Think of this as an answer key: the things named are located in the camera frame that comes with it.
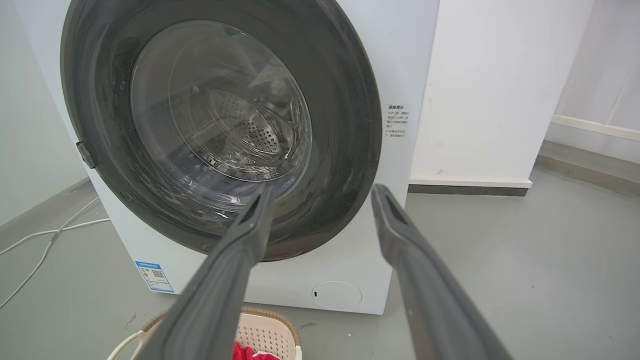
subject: gray baseboard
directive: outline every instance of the gray baseboard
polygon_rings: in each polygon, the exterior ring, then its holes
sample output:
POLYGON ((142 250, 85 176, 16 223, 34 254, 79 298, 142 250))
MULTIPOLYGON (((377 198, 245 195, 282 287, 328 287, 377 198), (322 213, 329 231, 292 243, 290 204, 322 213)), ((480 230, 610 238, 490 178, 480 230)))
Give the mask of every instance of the gray baseboard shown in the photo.
POLYGON ((536 166, 622 195, 640 197, 640 164, 544 141, 536 166))
POLYGON ((18 215, 17 217, 7 221, 6 223, 0 225, 0 233, 3 232, 5 229, 14 226, 15 224, 21 222, 23 219, 25 218, 30 218, 33 217, 36 213, 41 213, 43 211, 43 209, 46 209, 46 211, 52 211, 52 209, 49 209, 50 204, 55 203, 56 199, 59 199, 60 197, 64 196, 66 193, 71 192, 73 190, 75 190, 76 188, 79 188, 80 186, 89 183, 90 184, 90 180, 89 177, 87 176, 86 178, 78 181, 77 183, 73 184, 72 186, 69 186, 68 188, 64 189, 63 191, 57 193, 56 195, 53 195, 52 197, 48 198, 47 200, 44 200, 43 202, 39 203, 38 205, 34 206, 33 208, 23 212, 22 214, 18 215))
POLYGON ((524 196, 528 188, 497 188, 492 186, 447 186, 410 184, 410 193, 440 193, 451 195, 524 196))

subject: washing machine door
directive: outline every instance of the washing machine door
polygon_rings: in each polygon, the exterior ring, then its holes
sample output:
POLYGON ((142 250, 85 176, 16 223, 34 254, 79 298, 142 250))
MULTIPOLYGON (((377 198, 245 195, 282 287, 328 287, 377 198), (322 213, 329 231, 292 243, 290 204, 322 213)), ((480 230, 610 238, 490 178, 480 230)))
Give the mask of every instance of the washing machine door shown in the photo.
POLYGON ((333 0, 74 1, 61 73, 88 164, 194 250, 262 184, 277 193, 266 261, 330 240, 371 188, 378 90, 333 0))

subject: door glass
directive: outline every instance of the door glass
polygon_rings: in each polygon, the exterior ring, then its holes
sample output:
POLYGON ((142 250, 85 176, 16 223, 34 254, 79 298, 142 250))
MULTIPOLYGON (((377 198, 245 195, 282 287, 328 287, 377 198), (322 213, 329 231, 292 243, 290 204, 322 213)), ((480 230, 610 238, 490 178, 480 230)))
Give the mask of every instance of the door glass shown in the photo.
POLYGON ((227 24, 194 20, 154 36, 136 62, 131 104, 164 185, 223 217, 261 183, 285 195, 308 163, 298 84, 265 45, 227 24))

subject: baseboard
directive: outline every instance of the baseboard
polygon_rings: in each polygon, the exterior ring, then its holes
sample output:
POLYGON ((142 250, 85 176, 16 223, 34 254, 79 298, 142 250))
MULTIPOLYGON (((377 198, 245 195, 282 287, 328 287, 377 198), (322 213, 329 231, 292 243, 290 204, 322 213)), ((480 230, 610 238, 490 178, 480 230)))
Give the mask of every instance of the baseboard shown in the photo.
POLYGON ((410 193, 456 195, 524 196, 532 183, 528 179, 455 179, 446 177, 412 177, 410 193))
POLYGON ((529 188, 503 188, 496 186, 448 186, 410 184, 409 193, 439 193, 449 195, 524 196, 529 188))
POLYGON ((536 166, 622 195, 640 197, 640 164, 545 140, 536 166))
POLYGON ((455 177, 412 177, 411 185, 473 186, 483 188, 530 188, 528 179, 459 179, 455 177))
POLYGON ((53 195, 52 197, 48 198, 47 200, 44 200, 43 202, 37 204, 36 206, 33 206, 31 209, 23 212, 22 214, 16 216, 15 218, 5 222, 4 224, 0 225, 0 233, 3 232, 5 229, 13 226, 14 224, 20 222, 22 219, 24 218, 29 218, 32 217, 33 214, 38 211, 41 208, 45 208, 48 204, 55 202, 55 199, 61 196, 64 196, 66 193, 72 191, 73 189, 81 186, 82 184, 85 184, 86 182, 89 181, 89 177, 87 176, 86 178, 78 181, 77 183, 69 186, 68 188, 62 190, 61 192, 57 193, 56 195, 53 195))

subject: door hinge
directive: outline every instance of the door hinge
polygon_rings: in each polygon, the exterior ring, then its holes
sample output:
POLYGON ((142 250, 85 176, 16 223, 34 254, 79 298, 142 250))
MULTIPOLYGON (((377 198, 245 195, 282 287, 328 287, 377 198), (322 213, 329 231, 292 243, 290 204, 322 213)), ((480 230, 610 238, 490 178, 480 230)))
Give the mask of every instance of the door hinge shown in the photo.
POLYGON ((77 142, 76 146, 78 148, 78 152, 80 153, 80 157, 86 166, 89 168, 95 168, 95 161, 93 160, 93 156, 89 153, 89 150, 86 148, 86 145, 83 142, 77 142))

